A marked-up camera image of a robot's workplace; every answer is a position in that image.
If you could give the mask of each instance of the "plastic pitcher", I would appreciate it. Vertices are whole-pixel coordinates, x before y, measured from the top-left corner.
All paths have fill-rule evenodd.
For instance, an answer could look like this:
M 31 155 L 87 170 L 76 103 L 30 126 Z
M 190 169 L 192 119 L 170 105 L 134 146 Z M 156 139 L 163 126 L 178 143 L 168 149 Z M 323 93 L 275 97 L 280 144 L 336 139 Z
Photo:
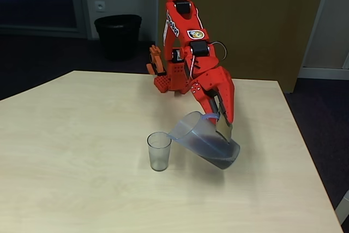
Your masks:
M 216 132 L 209 118 L 219 119 L 219 115 L 203 115 L 198 111 L 189 113 L 168 136 L 220 169 L 226 169 L 239 155 L 240 145 L 232 139 L 226 141 Z

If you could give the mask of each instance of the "dark carpet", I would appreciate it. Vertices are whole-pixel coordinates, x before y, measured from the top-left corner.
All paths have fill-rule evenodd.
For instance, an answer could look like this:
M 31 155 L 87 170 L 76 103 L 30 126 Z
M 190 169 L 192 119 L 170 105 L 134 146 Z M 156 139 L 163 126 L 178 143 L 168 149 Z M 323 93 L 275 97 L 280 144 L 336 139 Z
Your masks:
M 151 44 L 140 43 L 129 61 L 113 62 L 98 41 L 0 36 L 0 100 L 73 70 L 147 73 Z M 298 79 L 285 95 L 334 207 L 349 190 L 348 87 L 348 81 Z M 343 229 L 349 233 L 349 219 Z
M 73 70 L 145 74 L 152 44 L 140 42 L 129 61 L 109 61 L 99 41 L 0 36 L 0 100 Z
M 349 81 L 298 79 L 285 97 L 335 208 L 349 190 Z

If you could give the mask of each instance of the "black trash can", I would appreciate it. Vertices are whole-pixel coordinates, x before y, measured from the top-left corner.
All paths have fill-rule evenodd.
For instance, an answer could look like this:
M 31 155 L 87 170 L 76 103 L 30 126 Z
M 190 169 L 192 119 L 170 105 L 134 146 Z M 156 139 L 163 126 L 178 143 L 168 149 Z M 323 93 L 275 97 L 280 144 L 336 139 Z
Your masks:
M 113 61 L 132 58 L 141 22 L 137 15 L 106 16 L 94 21 L 105 57 Z

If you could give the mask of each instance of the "cable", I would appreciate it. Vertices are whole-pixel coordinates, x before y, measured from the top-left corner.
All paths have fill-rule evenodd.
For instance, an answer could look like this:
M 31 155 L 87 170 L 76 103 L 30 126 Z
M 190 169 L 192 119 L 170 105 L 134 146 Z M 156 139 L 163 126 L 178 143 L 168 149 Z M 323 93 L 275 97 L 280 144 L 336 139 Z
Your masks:
M 194 78 L 193 78 L 193 76 L 192 76 L 192 71 L 194 70 L 194 64 L 195 64 L 195 56 L 193 55 L 192 56 L 192 62 L 191 62 L 191 66 L 190 66 L 190 77 L 191 77 L 191 79 L 193 79 L 194 80 Z
M 225 46 L 221 41 L 215 41 L 215 42 L 212 42 L 211 44 L 212 44 L 212 45 L 214 45 L 214 44 L 220 44 L 220 45 L 224 48 L 225 54 L 224 54 L 224 58 L 223 58 L 221 61 L 225 60 L 226 57 L 227 57 L 227 55 L 228 55 L 228 51 L 227 51 L 226 46 Z

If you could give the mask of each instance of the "red robot arm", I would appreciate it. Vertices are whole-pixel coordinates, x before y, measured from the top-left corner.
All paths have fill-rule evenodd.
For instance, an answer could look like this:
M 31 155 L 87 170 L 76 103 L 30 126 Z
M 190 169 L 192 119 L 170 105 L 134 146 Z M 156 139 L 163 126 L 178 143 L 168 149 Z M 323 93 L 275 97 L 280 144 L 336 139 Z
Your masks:
M 173 47 L 178 38 L 180 47 Z M 229 72 L 218 66 L 214 43 L 198 16 L 191 0 L 167 0 L 166 25 L 163 35 L 167 70 L 161 62 L 161 51 L 152 46 L 150 74 L 156 74 L 154 84 L 160 92 L 191 90 L 206 113 L 220 112 L 227 125 L 234 117 L 234 85 Z

